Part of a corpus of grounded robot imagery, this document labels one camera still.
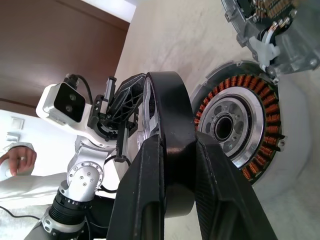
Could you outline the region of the brown wooden door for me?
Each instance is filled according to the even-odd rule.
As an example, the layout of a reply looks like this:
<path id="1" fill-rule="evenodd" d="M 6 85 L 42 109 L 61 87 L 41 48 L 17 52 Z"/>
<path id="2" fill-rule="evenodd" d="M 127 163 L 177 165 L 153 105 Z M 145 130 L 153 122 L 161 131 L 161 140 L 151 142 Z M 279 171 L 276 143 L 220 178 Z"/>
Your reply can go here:
<path id="1" fill-rule="evenodd" d="M 0 0 L 0 100 L 34 107 L 67 74 L 102 94 L 129 26 L 83 0 Z"/>

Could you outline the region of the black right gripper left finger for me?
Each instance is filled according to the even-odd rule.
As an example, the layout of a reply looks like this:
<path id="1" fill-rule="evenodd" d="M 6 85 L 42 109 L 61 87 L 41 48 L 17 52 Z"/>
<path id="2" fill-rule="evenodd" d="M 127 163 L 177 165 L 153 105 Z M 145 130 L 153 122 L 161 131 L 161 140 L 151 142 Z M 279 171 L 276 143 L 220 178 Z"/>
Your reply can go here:
<path id="1" fill-rule="evenodd" d="M 154 135 L 119 183 L 106 240 L 164 240 L 164 183 L 163 148 Z"/>

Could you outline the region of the person's hand with ring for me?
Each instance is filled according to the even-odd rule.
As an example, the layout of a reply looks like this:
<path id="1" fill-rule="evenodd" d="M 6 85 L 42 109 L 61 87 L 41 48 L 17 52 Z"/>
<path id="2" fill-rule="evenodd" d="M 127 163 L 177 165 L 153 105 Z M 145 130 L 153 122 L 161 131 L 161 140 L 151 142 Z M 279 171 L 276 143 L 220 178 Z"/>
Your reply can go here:
<path id="1" fill-rule="evenodd" d="M 28 171 L 35 166 L 37 153 L 27 146 L 16 146 L 0 157 L 0 166 L 7 162 L 12 176 Z"/>

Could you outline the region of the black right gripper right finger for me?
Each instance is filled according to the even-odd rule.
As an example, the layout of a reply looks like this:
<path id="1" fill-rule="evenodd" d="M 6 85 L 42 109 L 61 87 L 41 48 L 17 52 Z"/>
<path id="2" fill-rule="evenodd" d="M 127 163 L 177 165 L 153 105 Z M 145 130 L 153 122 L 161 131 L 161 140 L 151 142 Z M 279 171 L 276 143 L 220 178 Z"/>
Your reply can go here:
<path id="1" fill-rule="evenodd" d="M 278 240 L 249 181 L 202 132 L 197 133 L 195 179 L 202 240 Z"/>

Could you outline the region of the grey round sanding disc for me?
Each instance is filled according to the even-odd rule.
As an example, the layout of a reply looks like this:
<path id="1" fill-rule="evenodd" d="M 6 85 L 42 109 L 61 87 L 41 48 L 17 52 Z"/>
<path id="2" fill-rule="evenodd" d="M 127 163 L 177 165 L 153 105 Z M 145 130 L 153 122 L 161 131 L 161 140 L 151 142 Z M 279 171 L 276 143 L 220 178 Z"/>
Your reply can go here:
<path id="1" fill-rule="evenodd" d="M 270 76 L 320 67 L 320 0 L 220 0 L 241 47 Z"/>

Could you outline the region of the motor stator with copper coils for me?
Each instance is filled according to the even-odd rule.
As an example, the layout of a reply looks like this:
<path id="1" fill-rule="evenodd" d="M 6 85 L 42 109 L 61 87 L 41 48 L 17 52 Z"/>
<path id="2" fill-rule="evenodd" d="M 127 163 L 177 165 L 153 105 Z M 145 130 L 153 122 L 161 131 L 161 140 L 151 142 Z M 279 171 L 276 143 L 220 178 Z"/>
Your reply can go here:
<path id="1" fill-rule="evenodd" d="M 190 101 L 196 130 L 216 139 L 251 184 L 259 180 L 285 138 L 273 79 L 252 61 L 227 62 L 206 76 Z"/>

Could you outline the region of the black round gear wheel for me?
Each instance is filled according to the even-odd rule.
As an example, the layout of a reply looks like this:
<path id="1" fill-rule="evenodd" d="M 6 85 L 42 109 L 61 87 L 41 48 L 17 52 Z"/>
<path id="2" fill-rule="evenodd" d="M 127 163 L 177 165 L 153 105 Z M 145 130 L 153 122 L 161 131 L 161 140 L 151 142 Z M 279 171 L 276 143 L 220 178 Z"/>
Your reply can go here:
<path id="1" fill-rule="evenodd" d="M 196 130 L 188 91 L 178 73 L 146 74 L 142 129 L 145 139 L 158 135 L 162 145 L 165 217 L 188 215 L 195 202 Z"/>

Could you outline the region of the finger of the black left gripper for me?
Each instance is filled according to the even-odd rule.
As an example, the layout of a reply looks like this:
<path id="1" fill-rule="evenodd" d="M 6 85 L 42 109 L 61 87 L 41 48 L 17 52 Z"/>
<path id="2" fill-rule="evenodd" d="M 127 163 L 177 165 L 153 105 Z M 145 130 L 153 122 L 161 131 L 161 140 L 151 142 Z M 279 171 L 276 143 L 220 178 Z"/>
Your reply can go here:
<path id="1" fill-rule="evenodd" d="M 107 109 L 108 119 L 128 119 L 142 102 L 146 74 L 139 73 L 123 81 Z"/>

